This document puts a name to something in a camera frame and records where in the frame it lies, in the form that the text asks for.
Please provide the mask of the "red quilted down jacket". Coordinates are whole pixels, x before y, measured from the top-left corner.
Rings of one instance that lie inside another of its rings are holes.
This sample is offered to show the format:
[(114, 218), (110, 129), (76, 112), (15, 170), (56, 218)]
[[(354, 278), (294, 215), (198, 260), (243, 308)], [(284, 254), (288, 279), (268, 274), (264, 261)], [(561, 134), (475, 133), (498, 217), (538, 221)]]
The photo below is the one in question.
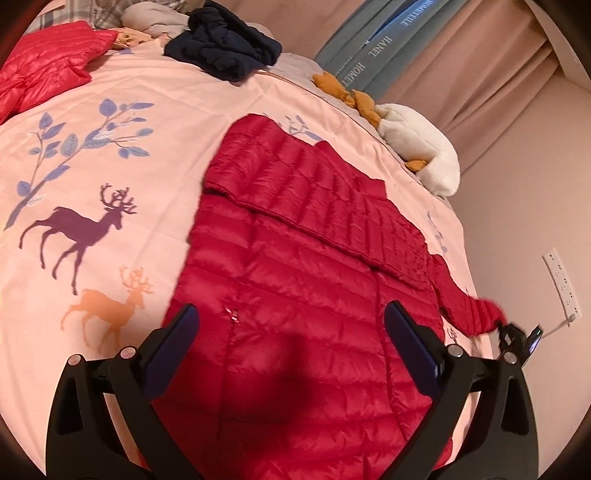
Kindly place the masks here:
[(155, 410), (207, 479), (376, 479), (428, 412), (384, 325), (396, 300), (442, 335), (503, 321), (325, 142), (233, 123), (204, 175), (169, 313), (200, 328)]

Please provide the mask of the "white goose plush toy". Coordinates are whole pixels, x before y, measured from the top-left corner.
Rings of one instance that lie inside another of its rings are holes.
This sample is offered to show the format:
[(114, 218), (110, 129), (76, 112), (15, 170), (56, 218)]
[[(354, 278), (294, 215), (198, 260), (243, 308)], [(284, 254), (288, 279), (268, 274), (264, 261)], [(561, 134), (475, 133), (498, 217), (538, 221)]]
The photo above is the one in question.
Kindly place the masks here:
[(394, 103), (377, 104), (369, 94), (346, 90), (329, 72), (312, 77), (315, 86), (355, 109), (376, 128), (432, 194), (451, 197), (459, 189), (459, 157), (451, 141), (414, 109)]

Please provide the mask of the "pink curtain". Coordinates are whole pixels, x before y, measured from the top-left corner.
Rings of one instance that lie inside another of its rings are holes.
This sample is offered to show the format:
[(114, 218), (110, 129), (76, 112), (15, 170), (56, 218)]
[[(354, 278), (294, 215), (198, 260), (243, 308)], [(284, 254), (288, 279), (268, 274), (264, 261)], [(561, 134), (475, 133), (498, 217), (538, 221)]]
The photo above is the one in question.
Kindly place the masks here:
[[(228, 1), (245, 22), (269, 28), (308, 58), (360, 7), (358, 1)], [(453, 143), (467, 170), (498, 140), (558, 68), (523, 1), (470, 1), (392, 82), (381, 103), (407, 105)]]

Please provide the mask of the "pink deer print duvet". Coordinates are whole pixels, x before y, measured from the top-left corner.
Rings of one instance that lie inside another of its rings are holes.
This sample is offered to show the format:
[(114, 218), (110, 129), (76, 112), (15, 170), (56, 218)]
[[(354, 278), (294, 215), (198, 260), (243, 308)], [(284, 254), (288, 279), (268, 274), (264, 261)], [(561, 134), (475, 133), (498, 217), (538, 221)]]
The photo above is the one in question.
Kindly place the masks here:
[(88, 65), (88, 84), (1, 128), (1, 415), (37, 466), (66, 359), (110, 357), (159, 326), (187, 250), (201, 180), (239, 118), (325, 140), (390, 200), (475, 293), (463, 227), (355, 111), (284, 53), (239, 85), (153, 40)]

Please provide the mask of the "small orange cloth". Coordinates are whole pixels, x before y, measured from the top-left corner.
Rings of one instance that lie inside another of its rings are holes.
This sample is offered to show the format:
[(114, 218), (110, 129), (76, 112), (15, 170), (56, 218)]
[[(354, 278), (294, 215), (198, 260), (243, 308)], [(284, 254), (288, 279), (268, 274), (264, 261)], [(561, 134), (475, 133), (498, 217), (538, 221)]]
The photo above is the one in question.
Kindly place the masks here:
[(128, 27), (114, 28), (113, 32), (116, 33), (116, 38), (111, 49), (116, 51), (130, 49), (152, 40), (149, 34)]

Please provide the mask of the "navy blue folded garment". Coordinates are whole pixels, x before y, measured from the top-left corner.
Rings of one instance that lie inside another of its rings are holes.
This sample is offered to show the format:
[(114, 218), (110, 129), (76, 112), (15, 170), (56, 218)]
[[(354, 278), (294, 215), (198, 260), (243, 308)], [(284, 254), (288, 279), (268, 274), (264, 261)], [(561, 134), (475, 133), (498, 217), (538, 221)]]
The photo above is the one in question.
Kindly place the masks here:
[(283, 52), (280, 42), (215, 1), (194, 9), (187, 27), (164, 46), (163, 54), (222, 81), (245, 81), (253, 72), (276, 64)]

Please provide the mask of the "plaid grey pillow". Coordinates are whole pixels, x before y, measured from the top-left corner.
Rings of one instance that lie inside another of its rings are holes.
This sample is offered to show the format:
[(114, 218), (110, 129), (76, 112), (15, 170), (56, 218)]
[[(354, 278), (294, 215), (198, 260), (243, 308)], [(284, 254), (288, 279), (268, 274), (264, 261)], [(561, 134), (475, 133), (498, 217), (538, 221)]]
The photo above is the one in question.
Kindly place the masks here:
[[(162, 4), (185, 14), (191, 1), (149, 1)], [(121, 14), (128, 6), (138, 1), (51, 1), (29, 25), (26, 34), (34, 33), (51, 26), (84, 21), (95, 29), (114, 29), (124, 27)]]

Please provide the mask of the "grey folded blanket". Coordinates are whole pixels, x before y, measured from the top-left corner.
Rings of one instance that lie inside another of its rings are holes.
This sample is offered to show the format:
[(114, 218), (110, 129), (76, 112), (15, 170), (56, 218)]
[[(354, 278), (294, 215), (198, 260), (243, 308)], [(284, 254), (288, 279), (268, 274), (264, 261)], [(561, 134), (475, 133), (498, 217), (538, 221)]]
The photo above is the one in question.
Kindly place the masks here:
[(152, 38), (166, 34), (175, 38), (188, 30), (188, 16), (172, 8), (154, 3), (139, 2), (125, 8), (121, 14), (121, 22), (128, 27)]

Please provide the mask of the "white wall power strip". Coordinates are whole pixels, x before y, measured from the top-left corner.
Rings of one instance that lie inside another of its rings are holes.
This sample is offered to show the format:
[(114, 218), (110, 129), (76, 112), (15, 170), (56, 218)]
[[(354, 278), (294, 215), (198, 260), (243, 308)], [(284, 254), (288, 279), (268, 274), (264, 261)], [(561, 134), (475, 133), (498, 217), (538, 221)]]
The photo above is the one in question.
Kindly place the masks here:
[(555, 248), (545, 253), (542, 258), (559, 296), (565, 313), (565, 320), (568, 325), (571, 325), (582, 316), (582, 311), (564, 262)]

